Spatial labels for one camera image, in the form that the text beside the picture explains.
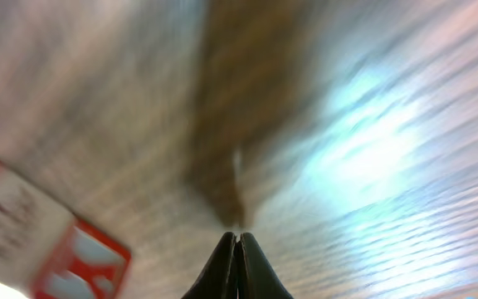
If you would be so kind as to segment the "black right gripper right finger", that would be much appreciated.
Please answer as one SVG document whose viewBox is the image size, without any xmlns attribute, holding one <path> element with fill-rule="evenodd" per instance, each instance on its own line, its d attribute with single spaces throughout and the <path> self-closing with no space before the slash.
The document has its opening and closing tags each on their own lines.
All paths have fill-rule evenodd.
<svg viewBox="0 0 478 299">
<path fill-rule="evenodd" d="M 238 297 L 240 299 L 292 299 L 252 233 L 237 244 Z"/>
</svg>

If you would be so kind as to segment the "red Y leaf block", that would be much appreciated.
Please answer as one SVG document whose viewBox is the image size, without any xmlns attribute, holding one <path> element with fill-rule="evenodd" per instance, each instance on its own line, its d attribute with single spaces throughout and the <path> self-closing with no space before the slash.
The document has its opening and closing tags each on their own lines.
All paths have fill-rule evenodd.
<svg viewBox="0 0 478 299">
<path fill-rule="evenodd" d="M 77 217 L 31 284 L 34 299 L 115 299 L 132 252 Z"/>
</svg>

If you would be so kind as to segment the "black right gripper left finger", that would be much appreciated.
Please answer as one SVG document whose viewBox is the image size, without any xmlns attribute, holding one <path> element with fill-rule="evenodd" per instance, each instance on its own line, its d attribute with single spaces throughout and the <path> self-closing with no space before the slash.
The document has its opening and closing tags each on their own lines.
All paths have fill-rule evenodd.
<svg viewBox="0 0 478 299">
<path fill-rule="evenodd" d="M 236 235 L 224 233 L 183 299 L 236 299 Z"/>
</svg>

